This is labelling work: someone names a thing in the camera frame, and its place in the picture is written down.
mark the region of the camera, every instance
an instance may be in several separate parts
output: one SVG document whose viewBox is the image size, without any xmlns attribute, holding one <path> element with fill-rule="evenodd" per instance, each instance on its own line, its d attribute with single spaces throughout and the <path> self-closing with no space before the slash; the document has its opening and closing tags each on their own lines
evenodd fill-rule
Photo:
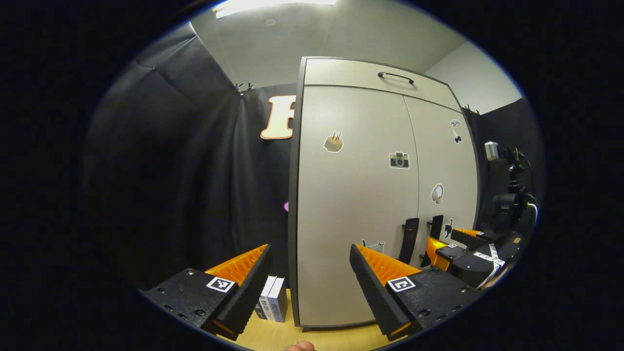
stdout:
<svg viewBox="0 0 624 351">
<path fill-rule="evenodd" d="M 409 168 L 409 155 L 403 152 L 395 152 L 390 154 L 390 167 L 392 168 Z"/>
</svg>

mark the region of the box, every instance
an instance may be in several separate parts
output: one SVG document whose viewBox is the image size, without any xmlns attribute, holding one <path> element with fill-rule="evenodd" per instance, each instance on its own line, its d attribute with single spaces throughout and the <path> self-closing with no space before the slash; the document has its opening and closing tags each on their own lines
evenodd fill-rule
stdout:
<svg viewBox="0 0 624 351">
<path fill-rule="evenodd" d="M 284 278 L 275 279 L 275 283 L 273 283 L 273 287 L 269 292 L 268 303 L 271 307 L 273 320 L 283 323 L 288 310 L 288 296 L 286 296 Z"/>
<path fill-rule="evenodd" d="M 259 305 L 259 307 L 262 309 L 262 312 L 263 312 L 263 313 L 258 313 L 258 309 L 256 309 L 256 314 L 261 319 L 275 320 L 273 318 L 273 314 L 271 313 L 271 307 L 269 306 L 269 302 L 267 299 L 267 296 L 269 295 L 269 293 L 271 292 L 271 288 L 273 287 L 273 283 L 275 283 L 275 279 L 276 277 L 272 277 L 269 275 L 269 277 L 266 280 L 265 287 L 264 289 L 262 289 L 262 293 L 260 294 L 260 298 L 258 299 L 258 302 L 256 303 L 256 306 Z"/>
</svg>

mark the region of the orange letter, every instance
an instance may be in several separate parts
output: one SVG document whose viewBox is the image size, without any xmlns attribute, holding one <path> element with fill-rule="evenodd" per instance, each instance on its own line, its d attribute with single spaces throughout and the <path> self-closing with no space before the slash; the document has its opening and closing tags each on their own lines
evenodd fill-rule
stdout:
<svg viewBox="0 0 624 351">
<path fill-rule="evenodd" d="M 288 121 L 295 117 L 295 110 L 290 106 L 295 102 L 296 95 L 273 96 L 271 115 L 266 129 L 260 132 L 262 139 L 288 139 L 293 136 L 293 130 L 288 127 Z"/>
</svg>

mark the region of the coconut sticker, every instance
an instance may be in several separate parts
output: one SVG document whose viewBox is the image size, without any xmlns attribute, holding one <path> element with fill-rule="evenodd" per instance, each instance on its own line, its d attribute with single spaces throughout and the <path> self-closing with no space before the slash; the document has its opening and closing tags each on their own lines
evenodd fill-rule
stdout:
<svg viewBox="0 0 624 351">
<path fill-rule="evenodd" d="M 331 152 L 332 154 L 337 154 L 340 150 L 343 149 L 344 141 L 343 141 L 343 133 L 334 131 L 334 134 L 327 137 L 325 140 L 325 144 L 323 147 L 327 152 Z"/>
</svg>

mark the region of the drawer handle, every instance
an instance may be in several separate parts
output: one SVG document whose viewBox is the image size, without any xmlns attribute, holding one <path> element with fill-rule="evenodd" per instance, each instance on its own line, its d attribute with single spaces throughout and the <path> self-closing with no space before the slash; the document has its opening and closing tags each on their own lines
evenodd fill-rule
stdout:
<svg viewBox="0 0 624 351">
<path fill-rule="evenodd" d="M 384 77 L 384 75 L 386 75 L 386 74 L 387 74 L 387 75 L 389 75 L 389 76 L 395 76 L 395 77 L 405 78 L 405 79 L 407 79 L 407 80 L 409 81 L 409 83 L 410 83 L 410 84 L 414 84 L 414 81 L 413 81 L 411 78 L 408 78 L 408 77 L 403 77 L 403 76 L 399 76 L 398 74 L 394 74 L 394 73 L 387 73 L 387 72 L 379 72 L 379 73 L 377 73 L 377 75 L 378 75 L 379 77 L 382 77 L 382 78 L 383 78 L 383 77 Z"/>
</svg>

